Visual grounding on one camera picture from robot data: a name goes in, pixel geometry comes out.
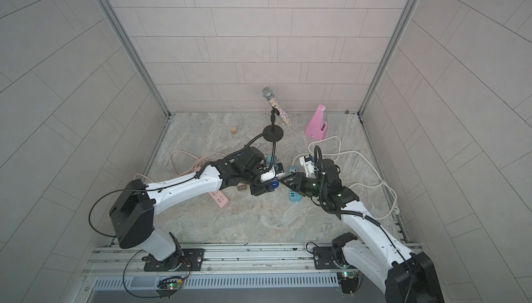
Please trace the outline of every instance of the round stand base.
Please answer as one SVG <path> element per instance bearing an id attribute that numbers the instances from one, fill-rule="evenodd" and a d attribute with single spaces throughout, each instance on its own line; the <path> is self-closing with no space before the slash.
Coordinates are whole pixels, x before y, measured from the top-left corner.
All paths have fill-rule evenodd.
<path id="1" fill-rule="evenodd" d="M 264 127 L 262 132 L 273 132 L 273 135 L 275 136 L 275 141 L 276 142 L 281 140 L 283 138 L 283 135 L 284 135 L 283 129 L 280 126 L 277 126 L 277 125 L 273 126 L 273 131 L 271 130 L 271 125 L 268 125 L 267 127 Z M 265 135 L 264 139 L 266 139 L 266 141 L 269 141 L 269 142 L 273 141 L 273 138 L 269 134 Z"/>

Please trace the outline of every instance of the mounting plate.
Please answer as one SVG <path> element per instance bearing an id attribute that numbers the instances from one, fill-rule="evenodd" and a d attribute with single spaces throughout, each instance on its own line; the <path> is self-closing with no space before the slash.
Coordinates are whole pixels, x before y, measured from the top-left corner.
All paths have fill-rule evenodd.
<path id="1" fill-rule="evenodd" d="M 314 257 L 314 267 L 316 269 L 353 269 L 356 268 L 354 266 L 349 266 L 347 268 L 340 268 L 336 266 L 333 260 L 333 253 L 331 252 L 330 246 L 315 246 L 312 249 L 312 254 L 314 256 L 318 256 L 318 259 L 316 260 L 316 257 Z"/>
<path id="2" fill-rule="evenodd" d="M 192 263 L 192 268 L 190 271 L 199 271 L 201 269 L 204 253 L 205 249 L 183 249 L 183 257 L 190 260 Z M 151 254 L 148 254 L 147 257 L 143 257 L 142 260 L 146 262 L 146 264 L 144 264 L 144 272 L 168 272 L 168 268 L 164 265 L 164 263 L 162 261 L 156 260 Z M 186 272 L 187 266 L 182 263 L 174 271 Z"/>

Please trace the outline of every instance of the pink power strip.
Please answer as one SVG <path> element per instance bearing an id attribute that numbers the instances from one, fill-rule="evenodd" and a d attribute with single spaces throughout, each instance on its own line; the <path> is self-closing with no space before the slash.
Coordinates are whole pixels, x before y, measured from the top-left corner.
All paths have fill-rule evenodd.
<path id="1" fill-rule="evenodd" d="M 216 201 L 220 208 L 227 206 L 227 204 L 229 203 L 229 199 L 220 190 L 210 192 L 209 195 L 212 197 L 212 199 L 214 199 L 214 201 Z"/>

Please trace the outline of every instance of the gray tiled wall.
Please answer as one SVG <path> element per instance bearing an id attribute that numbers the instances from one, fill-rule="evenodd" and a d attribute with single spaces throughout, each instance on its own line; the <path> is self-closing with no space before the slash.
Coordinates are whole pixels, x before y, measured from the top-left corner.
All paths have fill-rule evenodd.
<path id="1" fill-rule="evenodd" d="M 365 115 L 446 301 L 532 301 L 532 0 L 420 0 Z"/>
<path id="2" fill-rule="evenodd" d="M 357 111 L 406 0 L 110 0 L 170 111 Z"/>
<path id="3" fill-rule="evenodd" d="M 166 118 L 94 0 L 0 0 L 0 47 L 0 300 L 57 302 Z"/>

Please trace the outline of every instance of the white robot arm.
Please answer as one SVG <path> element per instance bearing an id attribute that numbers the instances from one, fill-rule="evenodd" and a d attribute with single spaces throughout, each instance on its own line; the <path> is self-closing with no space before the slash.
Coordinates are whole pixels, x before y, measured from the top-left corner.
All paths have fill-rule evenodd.
<path id="1" fill-rule="evenodd" d="M 283 167 L 266 167 L 263 154 L 250 147 L 251 142 L 222 160 L 206 164 L 195 174 L 147 185 L 140 180 L 130 182 L 110 211 L 120 247 L 143 249 L 166 263 L 167 269 L 176 268 L 183 252 L 171 233 L 165 234 L 153 225 L 154 216 L 202 193 L 242 181 L 250 184 L 254 195 L 273 191 L 267 178 L 272 177 L 272 172 L 275 178 L 283 176 Z M 385 293 L 388 302 L 416 302 L 418 298 L 443 302 L 430 259 L 424 253 L 414 254 L 382 228 L 356 194 L 342 186 L 334 162 L 321 159 L 321 152 L 319 155 L 315 161 L 320 168 L 318 178 L 293 173 L 279 181 L 303 196 L 319 197 L 326 212 L 336 214 L 356 233 L 357 236 L 346 233 L 333 240 L 331 251 L 337 266 L 358 268 Z"/>

